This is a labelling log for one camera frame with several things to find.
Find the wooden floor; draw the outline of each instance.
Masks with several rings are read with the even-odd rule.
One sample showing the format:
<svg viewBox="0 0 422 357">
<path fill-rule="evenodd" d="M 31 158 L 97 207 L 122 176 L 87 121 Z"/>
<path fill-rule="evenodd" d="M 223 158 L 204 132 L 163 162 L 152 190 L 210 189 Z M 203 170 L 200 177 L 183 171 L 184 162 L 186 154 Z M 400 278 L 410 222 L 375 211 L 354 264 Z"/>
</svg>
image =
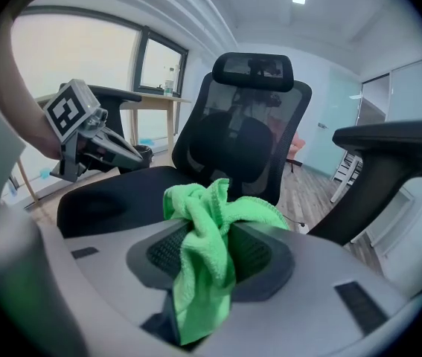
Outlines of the wooden floor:
<svg viewBox="0 0 422 357">
<path fill-rule="evenodd" d="M 167 165 L 167 153 L 163 152 L 154 156 L 151 167 Z M 335 193 L 339 183 L 314 173 L 304 167 L 293 167 L 291 172 L 290 164 L 286 164 L 281 183 L 281 197 L 277 205 L 280 212 L 286 217 L 290 228 L 298 228 L 294 221 L 304 222 L 311 230 L 324 216 L 330 212 L 335 204 L 330 202 L 331 196 Z M 100 173 L 86 180 L 79 181 L 70 187 L 58 190 L 40 200 L 40 206 L 33 205 L 28 208 L 31 216 L 38 223 L 55 225 L 57 221 L 57 207 L 63 195 L 83 185 L 95 181 L 108 179 L 116 176 L 118 170 Z M 374 249 L 370 246 L 367 235 L 360 237 L 357 242 L 345 246 L 356 258 L 361 260 L 376 273 L 383 275 L 380 262 Z"/>
</svg>

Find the office chair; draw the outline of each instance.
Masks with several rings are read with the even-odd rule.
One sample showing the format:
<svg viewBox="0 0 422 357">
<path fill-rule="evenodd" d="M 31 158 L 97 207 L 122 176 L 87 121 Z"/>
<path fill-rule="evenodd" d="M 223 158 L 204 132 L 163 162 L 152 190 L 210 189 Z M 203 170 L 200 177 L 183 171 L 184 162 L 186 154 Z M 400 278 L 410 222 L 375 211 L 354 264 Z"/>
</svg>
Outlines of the office chair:
<svg viewBox="0 0 422 357">
<path fill-rule="evenodd" d="M 121 171 L 67 193 L 58 207 L 58 228 L 73 238 L 157 223 L 164 219 L 166 189 L 193 182 L 208 186 L 218 178 L 230 179 L 231 200 L 256 196 L 276 205 L 290 143 L 311 95 L 307 84 L 294 81 L 286 56 L 222 55 L 202 81 L 176 142 L 176 167 Z M 123 134 L 119 104 L 105 108 L 107 126 Z M 270 128 L 275 120 L 283 124 L 280 129 Z"/>
</svg>

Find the chair seat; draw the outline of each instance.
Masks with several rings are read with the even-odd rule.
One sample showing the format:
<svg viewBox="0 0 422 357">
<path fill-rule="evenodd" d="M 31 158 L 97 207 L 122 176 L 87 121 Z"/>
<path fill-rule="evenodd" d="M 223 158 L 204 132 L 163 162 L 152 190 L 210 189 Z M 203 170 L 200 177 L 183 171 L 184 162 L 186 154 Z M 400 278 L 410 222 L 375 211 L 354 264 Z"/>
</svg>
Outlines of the chair seat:
<svg viewBox="0 0 422 357">
<path fill-rule="evenodd" d="M 164 220 L 166 189 L 193 182 L 176 168 L 155 167 L 79 187 L 60 200 L 57 226 L 75 238 L 151 225 Z"/>
</svg>

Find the green microfiber cloth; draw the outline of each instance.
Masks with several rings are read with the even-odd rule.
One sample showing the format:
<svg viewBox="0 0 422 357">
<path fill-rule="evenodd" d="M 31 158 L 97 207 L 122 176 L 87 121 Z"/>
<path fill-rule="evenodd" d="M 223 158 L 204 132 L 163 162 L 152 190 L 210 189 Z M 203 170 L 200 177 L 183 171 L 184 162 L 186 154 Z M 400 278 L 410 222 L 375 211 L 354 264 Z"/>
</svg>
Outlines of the green microfiber cloth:
<svg viewBox="0 0 422 357">
<path fill-rule="evenodd" d="M 268 202 L 241 197 L 227 202 L 227 178 L 205 189 L 177 185 L 164 193 L 165 219 L 194 223 L 181 246 L 181 271 L 173 284 L 174 309 L 181 345 L 211 334 L 228 316 L 235 270 L 227 249 L 231 224 L 245 220 L 288 229 L 281 213 Z"/>
</svg>

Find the headrest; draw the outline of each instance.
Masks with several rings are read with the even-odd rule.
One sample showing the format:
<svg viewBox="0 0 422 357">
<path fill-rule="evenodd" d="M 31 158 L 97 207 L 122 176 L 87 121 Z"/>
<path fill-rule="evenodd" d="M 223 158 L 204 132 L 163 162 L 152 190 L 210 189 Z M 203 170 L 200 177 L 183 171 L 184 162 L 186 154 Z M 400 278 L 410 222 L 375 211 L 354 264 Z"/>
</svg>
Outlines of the headrest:
<svg viewBox="0 0 422 357">
<path fill-rule="evenodd" d="M 287 92 L 293 87 L 292 63 L 277 54 L 223 54 L 214 64 L 212 77 L 217 83 L 245 89 Z"/>
</svg>

